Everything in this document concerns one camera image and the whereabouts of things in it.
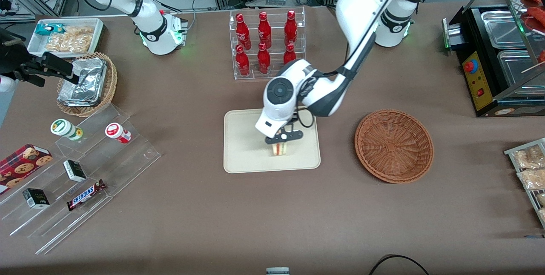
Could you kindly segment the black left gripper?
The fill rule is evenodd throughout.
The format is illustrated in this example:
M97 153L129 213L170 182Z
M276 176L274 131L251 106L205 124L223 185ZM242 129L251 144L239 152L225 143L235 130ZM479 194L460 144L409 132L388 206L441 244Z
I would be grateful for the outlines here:
M293 141L301 139L303 135L303 131L287 132L284 128L281 128L274 137L266 137L265 143L273 145L274 155L281 155L281 143L285 143L285 153L288 154L293 149Z

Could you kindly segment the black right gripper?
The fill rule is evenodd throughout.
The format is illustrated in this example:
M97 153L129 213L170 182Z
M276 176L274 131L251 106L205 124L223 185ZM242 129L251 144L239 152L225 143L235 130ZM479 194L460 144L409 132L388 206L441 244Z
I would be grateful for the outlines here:
M0 34L0 73L3 76L44 87L45 79L35 74L41 66L43 76L58 77L75 85L79 83L79 76L74 73L70 62L45 52L39 64L39 58L27 51L23 37L3 28L0 29Z

